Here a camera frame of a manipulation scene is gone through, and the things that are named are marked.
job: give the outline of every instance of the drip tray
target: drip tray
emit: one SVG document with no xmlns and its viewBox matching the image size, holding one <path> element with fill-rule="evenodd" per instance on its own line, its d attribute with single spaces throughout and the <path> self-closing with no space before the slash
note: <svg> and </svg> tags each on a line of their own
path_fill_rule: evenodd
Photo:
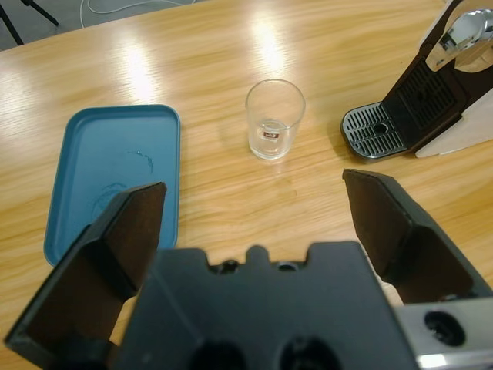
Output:
<svg viewBox="0 0 493 370">
<path fill-rule="evenodd" d="M 350 110 L 340 128 L 350 148 L 363 158 L 376 160 L 407 150 L 381 103 Z"/>
</svg>

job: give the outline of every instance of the clear glass cup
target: clear glass cup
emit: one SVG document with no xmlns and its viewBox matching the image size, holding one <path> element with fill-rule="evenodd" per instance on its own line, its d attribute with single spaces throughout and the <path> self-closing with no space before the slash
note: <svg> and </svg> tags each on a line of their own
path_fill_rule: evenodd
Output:
<svg viewBox="0 0 493 370">
<path fill-rule="evenodd" d="M 248 142 L 253 154 L 264 160 L 286 155 L 305 112 L 305 98 L 291 82 L 266 79 L 246 96 Z"/>
</svg>

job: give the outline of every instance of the teal plastic tray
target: teal plastic tray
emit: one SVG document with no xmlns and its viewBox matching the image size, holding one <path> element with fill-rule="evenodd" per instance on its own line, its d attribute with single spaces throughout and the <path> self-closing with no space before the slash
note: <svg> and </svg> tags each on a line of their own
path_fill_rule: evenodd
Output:
<svg viewBox="0 0 493 370">
<path fill-rule="evenodd" d="M 90 108 L 65 129 L 45 234 L 45 257 L 58 263 L 82 229 L 119 192 L 164 181 L 159 248 L 178 234 L 179 117 L 168 106 Z"/>
</svg>

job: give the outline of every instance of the coffee machine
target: coffee machine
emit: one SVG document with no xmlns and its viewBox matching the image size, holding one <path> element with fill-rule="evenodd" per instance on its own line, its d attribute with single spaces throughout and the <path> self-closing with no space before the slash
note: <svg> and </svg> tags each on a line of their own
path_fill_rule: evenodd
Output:
<svg viewBox="0 0 493 370">
<path fill-rule="evenodd" d="M 346 113 L 343 137 L 366 160 L 493 139 L 491 66 L 493 0 L 450 0 L 383 101 Z"/>
</svg>

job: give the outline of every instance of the chair leg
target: chair leg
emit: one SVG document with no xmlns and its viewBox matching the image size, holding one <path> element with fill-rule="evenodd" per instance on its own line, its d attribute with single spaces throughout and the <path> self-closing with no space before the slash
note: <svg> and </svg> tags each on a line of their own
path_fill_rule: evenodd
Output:
<svg viewBox="0 0 493 370">
<path fill-rule="evenodd" d="M 15 42 L 17 42 L 17 45 L 24 45 L 24 42 L 22 42 L 21 36 L 18 35 L 17 30 L 15 29 L 14 25 L 12 22 L 10 22 L 10 18 L 8 17 L 7 13 L 3 9 L 2 5 L 0 5 L 0 19 L 3 20 L 5 25 L 7 26 L 8 31 L 14 38 Z"/>
<path fill-rule="evenodd" d="M 36 10 L 39 14 L 44 16 L 46 19 L 48 19 L 51 23 L 54 25 L 59 25 L 59 21 L 54 19 L 45 9 L 43 9 L 41 6 L 36 4 L 35 2 L 30 2 L 30 5 Z"/>
</svg>

